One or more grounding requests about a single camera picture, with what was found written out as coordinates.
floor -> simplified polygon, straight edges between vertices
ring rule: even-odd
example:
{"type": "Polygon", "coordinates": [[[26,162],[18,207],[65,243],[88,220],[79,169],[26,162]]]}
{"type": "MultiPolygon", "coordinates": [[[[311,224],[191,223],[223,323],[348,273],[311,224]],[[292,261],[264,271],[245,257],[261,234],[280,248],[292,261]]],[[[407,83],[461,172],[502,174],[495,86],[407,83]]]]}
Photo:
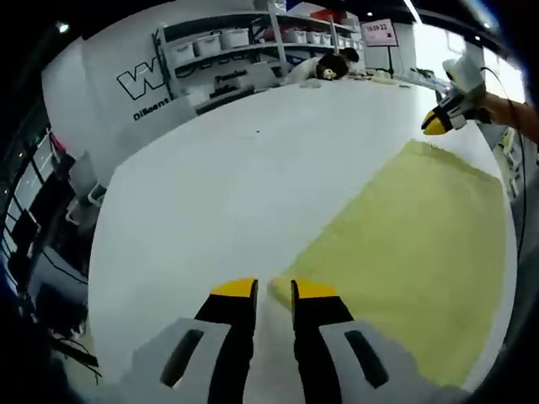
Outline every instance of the floor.
{"type": "MultiPolygon", "coordinates": [[[[90,329],[89,322],[84,324],[84,328],[85,329],[81,335],[72,339],[77,343],[81,343],[90,354],[95,356],[95,352],[93,350],[92,331],[90,329]]],[[[104,382],[102,379],[99,376],[96,376],[90,369],[87,369],[82,364],[79,364],[76,360],[71,359],[61,353],[56,354],[64,364],[64,370],[66,371],[70,386],[82,398],[90,397],[96,389],[103,386],[104,382]]]]}

white table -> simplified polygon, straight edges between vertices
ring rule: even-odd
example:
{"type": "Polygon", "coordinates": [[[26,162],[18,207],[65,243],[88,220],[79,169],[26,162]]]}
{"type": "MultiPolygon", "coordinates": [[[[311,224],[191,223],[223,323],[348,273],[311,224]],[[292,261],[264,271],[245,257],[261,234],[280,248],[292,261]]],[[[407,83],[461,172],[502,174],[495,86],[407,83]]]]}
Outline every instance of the white table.
{"type": "MultiPolygon", "coordinates": [[[[90,324],[106,380],[118,380],[133,350],[164,327],[194,316],[212,287],[256,276],[245,402],[301,402],[290,313],[265,285],[410,138],[427,140],[420,126],[434,106],[434,92],[415,86],[289,86],[191,120],[124,162],[99,216],[89,271],[90,324]]],[[[475,124],[428,140],[500,178],[475,124]]],[[[504,204],[504,293],[469,390],[494,363],[513,305],[516,245],[506,195],[504,204]]]]}

shelf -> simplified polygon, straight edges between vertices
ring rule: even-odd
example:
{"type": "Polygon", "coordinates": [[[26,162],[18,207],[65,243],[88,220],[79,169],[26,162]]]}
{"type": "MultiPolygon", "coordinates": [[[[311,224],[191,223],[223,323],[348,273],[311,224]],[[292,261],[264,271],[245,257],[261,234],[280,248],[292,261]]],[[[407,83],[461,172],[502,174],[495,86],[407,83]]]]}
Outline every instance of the shelf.
{"type": "MultiPolygon", "coordinates": [[[[328,21],[322,19],[312,19],[311,17],[302,16],[302,15],[293,15],[293,14],[277,14],[277,19],[282,21],[285,24],[295,25],[297,23],[302,23],[308,27],[325,29],[328,32],[330,31],[331,24],[328,21]]],[[[352,32],[357,32],[355,29],[346,27],[340,24],[334,24],[337,34],[350,34],[352,32]]]]}
{"type": "MultiPolygon", "coordinates": [[[[316,44],[295,44],[295,43],[285,43],[283,44],[285,49],[319,49],[321,51],[328,51],[332,50],[334,47],[332,45],[316,45],[316,44]]],[[[190,61],[185,61],[181,65],[177,66],[174,69],[174,72],[178,73],[178,71],[184,70],[189,67],[193,67],[194,65],[198,65],[200,63],[205,63],[208,61],[214,61],[216,59],[221,59],[223,57],[228,57],[231,55],[237,55],[240,53],[249,53],[254,51],[260,51],[263,49],[271,49],[271,48],[277,48],[277,44],[275,42],[270,42],[267,44],[256,44],[256,45],[249,45],[249,46],[242,46],[238,48],[232,48],[232,49],[226,49],[222,52],[216,53],[215,55],[211,56],[199,56],[195,59],[191,59],[190,61]]]]}
{"type": "Polygon", "coordinates": [[[222,105],[229,104],[232,101],[236,101],[241,98],[245,98],[254,94],[254,86],[248,86],[246,88],[239,88],[229,93],[218,95],[214,98],[210,98],[195,106],[195,111],[198,115],[210,112],[213,109],[221,107],[222,105]]]}
{"type": "Polygon", "coordinates": [[[256,19],[270,25],[270,14],[263,12],[221,14],[204,19],[193,19],[183,23],[170,25],[163,28],[165,40],[172,42],[186,36],[202,34],[203,32],[217,31],[225,28],[247,28],[256,19]]]}
{"type": "MultiPolygon", "coordinates": [[[[289,25],[298,25],[309,28],[324,29],[330,32],[330,23],[321,19],[312,19],[307,16],[292,14],[276,14],[277,19],[289,25]]],[[[163,28],[165,40],[172,42],[191,35],[202,34],[204,32],[217,31],[219,29],[247,28],[255,21],[259,21],[268,26],[271,25],[270,14],[265,12],[231,13],[221,14],[203,19],[193,19],[183,23],[169,25],[163,28]]],[[[335,24],[335,30],[338,34],[349,34],[357,32],[350,27],[335,24]]]]}
{"type": "Polygon", "coordinates": [[[185,61],[181,65],[177,66],[174,69],[174,71],[178,72],[178,70],[182,70],[187,67],[192,67],[193,65],[197,65],[203,62],[208,62],[208,61],[214,61],[215,59],[221,59],[222,57],[236,55],[238,53],[247,53],[247,52],[259,51],[261,49],[276,48],[276,47],[277,47],[277,44],[274,42],[271,42],[269,44],[256,44],[256,45],[241,46],[238,48],[226,49],[219,53],[216,53],[215,55],[199,56],[199,57],[196,57],[195,59],[191,59],[190,61],[185,61]]]}
{"type": "Polygon", "coordinates": [[[283,46],[286,48],[296,48],[296,49],[319,49],[321,51],[332,50],[333,45],[317,45],[317,44],[296,44],[292,42],[285,42],[283,46]]]}

person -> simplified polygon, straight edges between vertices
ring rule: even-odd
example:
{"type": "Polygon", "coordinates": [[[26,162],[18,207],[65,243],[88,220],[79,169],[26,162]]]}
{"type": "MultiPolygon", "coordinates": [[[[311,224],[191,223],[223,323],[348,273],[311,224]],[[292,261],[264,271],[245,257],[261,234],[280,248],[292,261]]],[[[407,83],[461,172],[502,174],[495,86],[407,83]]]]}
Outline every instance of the person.
{"type": "Polygon", "coordinates": [[[354,48],[344,48],[339,51],[339,54],[346,61],[346,64],[350,67],[351,63],[357,63],[360,61],[360,55],[354,48]]]}
{"type": "Polygon", "coordinates": [[[530,105],[516,101],[509,102],[506,98],[486,93],[479,100],[478,106],[485,108],[490,113],[490,119],[493,123],[515,128],[523,136],[539,145],[539,115],[530,105]]]}
{"type": "Polygon", "coordinates": [[[340,55],[326,55],[324,57],[312,57],[294,67],[286,76],[283,85],[297,84],[309,78],[328,79],[328,73],[333,80],[339,80],[348,74],[348,64],[340,55]]]}

